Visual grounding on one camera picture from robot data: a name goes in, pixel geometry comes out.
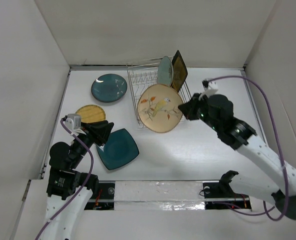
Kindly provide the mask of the square dark teal plate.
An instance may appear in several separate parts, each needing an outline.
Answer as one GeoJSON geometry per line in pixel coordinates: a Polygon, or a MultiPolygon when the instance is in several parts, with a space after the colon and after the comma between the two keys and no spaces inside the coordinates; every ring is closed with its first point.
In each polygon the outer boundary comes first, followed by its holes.
{"type": "Polygon", "coordinates": [[[96,150],[109,171],[122,168],[139,155],[136,142],[125,128],[112,132],[104,146],[96,146],[96,150]]]}

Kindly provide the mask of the round woven bamboo plate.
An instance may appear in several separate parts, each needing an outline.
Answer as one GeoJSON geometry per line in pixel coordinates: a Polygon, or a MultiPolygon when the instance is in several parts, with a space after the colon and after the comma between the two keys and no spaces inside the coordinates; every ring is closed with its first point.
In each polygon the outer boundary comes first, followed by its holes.
{"type": "Polygon", "coordinates": [[[105,111],[100,106],[94,104],[79,108],[76,114],[81,116],[81,122],[85,124],[101,122],[106,119],[105,111]]]}

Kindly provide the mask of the cream bird painted plate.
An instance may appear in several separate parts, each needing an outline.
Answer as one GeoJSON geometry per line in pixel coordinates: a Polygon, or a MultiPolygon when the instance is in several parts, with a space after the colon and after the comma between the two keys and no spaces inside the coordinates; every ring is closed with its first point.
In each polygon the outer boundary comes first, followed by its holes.
{"type": "Polygon", "coordinates": [[[155,133],[167,133],[181,121],[183,113],[178,106],[183,104],[182,97],[173,88],[154,84],[141,95],[137,111],[139,120],[155,133]]]}

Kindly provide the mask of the square black yellow plate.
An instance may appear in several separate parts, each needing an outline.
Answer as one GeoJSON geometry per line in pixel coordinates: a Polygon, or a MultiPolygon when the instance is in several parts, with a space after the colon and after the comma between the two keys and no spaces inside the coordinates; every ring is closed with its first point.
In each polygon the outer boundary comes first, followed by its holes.
{"type": "Polygon", "coordinates": [[[172,66],[173,79],[171,82],[171,87],[179,92],[188,76],[187,67],[179,50],[177,50],[172,59],[172,66]]]}

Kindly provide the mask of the light green flower plate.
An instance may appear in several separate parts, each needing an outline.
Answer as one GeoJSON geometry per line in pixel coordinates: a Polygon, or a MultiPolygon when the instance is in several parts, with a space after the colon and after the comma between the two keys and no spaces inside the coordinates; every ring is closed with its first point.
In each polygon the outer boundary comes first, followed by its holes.
{"type": "Polygon", "coordinates": [[[173,65],[168,56],[164,56],[159,64],[157,72],[157,82],[166,86],[170,86],[173,79],[173,65]]]}

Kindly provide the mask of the round teal blossom plate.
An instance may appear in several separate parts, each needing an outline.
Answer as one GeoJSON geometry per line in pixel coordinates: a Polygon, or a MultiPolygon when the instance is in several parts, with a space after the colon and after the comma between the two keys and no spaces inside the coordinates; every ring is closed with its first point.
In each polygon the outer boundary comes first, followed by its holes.
{"type": "Polygon", "coordinates": [[[103,103],[112,103],[121,99],[127,92],[126,80],[114,73],[99,76],[91,86],[92,96],[103,103]]]}

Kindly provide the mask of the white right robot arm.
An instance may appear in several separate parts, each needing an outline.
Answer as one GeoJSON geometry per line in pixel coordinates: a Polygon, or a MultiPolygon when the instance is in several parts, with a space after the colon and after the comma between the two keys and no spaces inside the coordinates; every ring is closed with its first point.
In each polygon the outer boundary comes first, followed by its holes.
{"type": "Polygon", "coordinates": [[[219,191],[229,197],[246,194],[269,203],[282,216],[296,220],[296,168],[274,152],[255,129],[233,114],[233,103],[221,94],[196,93],[179,110],[190,121],[201,120],[217,133],[217,137],[234,151],[250,160],[265,175],[246,176],[234,170],[219,180],[219,191]]]}

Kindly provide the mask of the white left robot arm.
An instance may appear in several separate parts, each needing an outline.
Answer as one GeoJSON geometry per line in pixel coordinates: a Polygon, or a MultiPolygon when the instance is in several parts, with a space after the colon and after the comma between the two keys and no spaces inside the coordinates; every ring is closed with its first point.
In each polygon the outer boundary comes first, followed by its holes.
{"type": "Polygon", "coordinates": [[[67,116],[60,124],[73,140],[71,144],[57,142],[50,148],[47,208],[44,225],[36,236],[38,240],[72,239],[88,200],[99,193],[90,148],[104,146],[114,126],[107,120],[74,124],[67,116]]]}

